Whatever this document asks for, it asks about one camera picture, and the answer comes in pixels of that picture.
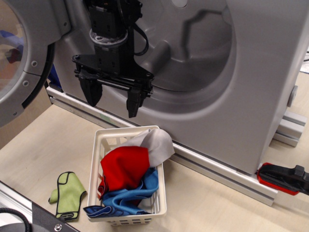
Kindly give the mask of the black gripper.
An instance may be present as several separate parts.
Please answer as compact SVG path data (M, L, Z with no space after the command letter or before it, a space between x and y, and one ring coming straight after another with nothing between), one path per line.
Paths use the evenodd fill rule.
M145 97L153 93L154 75L138 65L134 53L124 48L96 47L95 54L74 55L75 76L87 102L96 106L102 97L102 85L127 91L128 117L136 117Z

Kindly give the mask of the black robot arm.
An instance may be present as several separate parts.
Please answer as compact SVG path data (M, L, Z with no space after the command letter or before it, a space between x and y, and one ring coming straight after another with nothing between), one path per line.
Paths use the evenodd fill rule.
M93 55L75 55L75 76L87 102L96 106L102 97L103 85L127 92L126 108L135 117L145 98L153 92L154 75L138 65L135 56L144 55L149 48L136 52L134 33L145 40L145 32L136 24L142 18L142 3L138 0L87 0L94 44Z

